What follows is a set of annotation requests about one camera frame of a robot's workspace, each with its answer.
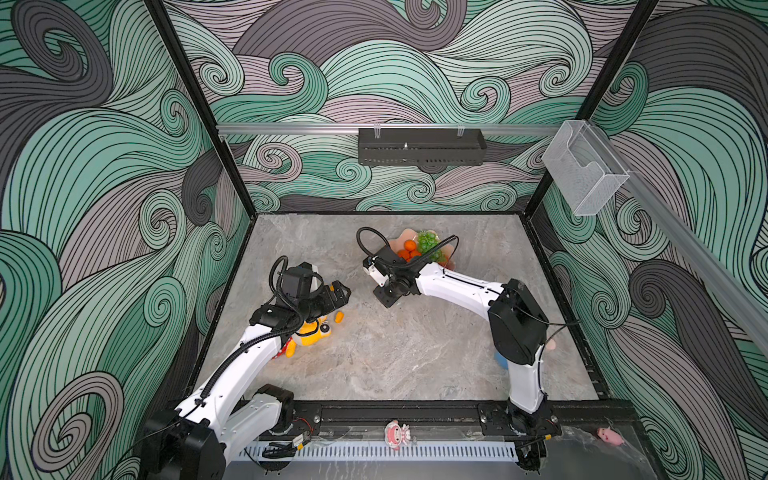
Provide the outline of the pink scalloped fruit bowl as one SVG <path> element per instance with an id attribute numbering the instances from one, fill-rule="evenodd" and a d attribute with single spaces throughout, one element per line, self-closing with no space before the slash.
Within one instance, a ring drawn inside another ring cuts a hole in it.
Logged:
<path id="1" fill-rule="evenodd" d="M 389 240 L 390 247 L 398 255 L 403 251 L 408 253 L 418 252 L 419 254 L 426 254 L 440 242 L 441 239 L 434 230 L 417 231 L 412 228 L 404 229 L 396 238 Z M 446 243 L 442 245 L 438 251 L 431 254 L 430 260 L 447 269 L 454 270 L 454 251 L 455 245 L 453 243 Z"/>

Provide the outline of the green fake grape bunch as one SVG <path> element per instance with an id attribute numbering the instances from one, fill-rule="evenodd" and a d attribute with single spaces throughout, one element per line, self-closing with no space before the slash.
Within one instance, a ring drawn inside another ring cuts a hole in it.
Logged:
<path id="1" fill-rule="evenodd" d="M 439 237 L 433 231 L 420 231 L 417 233 L 416 243 L 418 251 L 426 254 L 440 242 Z"/>

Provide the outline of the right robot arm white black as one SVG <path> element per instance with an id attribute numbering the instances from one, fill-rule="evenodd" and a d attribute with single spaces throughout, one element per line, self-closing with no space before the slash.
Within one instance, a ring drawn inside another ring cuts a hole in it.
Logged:
<path id="1" fill-rule="evenodd" d="M 434 297 L 462 307 L 488 322 L 493 345 L 506 360 L 509 376 L 507 411 L 511 428 L 533 439 L 561 434 L 541 381 L 541 364 L 553 325 L 528 287 L 517 279 L 505 283 L 460 274 L 433 257 L 444 246 L 459 243 L 456 235 L 427 252 L 404 258 L 378 230 L 363 226 L 356 232 L 365 253 L 363 267 L 376 282 L 375 297 L 386 308 L 403 297 Z"/>

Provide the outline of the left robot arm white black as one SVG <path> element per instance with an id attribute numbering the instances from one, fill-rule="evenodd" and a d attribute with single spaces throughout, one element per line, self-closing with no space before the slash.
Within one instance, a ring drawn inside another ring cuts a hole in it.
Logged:
<path id="1" fill-rule="evenodd" d="M 261 434 L 289 428 L 291 392 L 266 385 L 241 397 L 262 369 L 299 332 L 315 334 L 323 318 L 349 303 L 340 281 L 279 257 L 268 275 L 271 297 L 252 315 L 237 345 L 208 379 L 176 407 L 150 417 L 137 443 L 141 479 L 221 479 L 229 464 Z"/>

